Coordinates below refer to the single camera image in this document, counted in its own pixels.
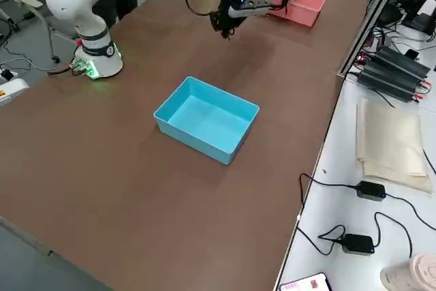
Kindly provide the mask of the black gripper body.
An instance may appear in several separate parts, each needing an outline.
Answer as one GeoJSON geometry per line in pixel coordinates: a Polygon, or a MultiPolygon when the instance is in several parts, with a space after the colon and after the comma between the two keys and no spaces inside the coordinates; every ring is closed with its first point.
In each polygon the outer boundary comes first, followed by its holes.
{"type": "Polygon", "coordinates": [[[218,27],[220,31],[233,31],[239,27],[244,21],[245,17],[232,18],[229,15],[229,9],[233,4],[233,0],[221,0],[218,7],[218,27]]]}

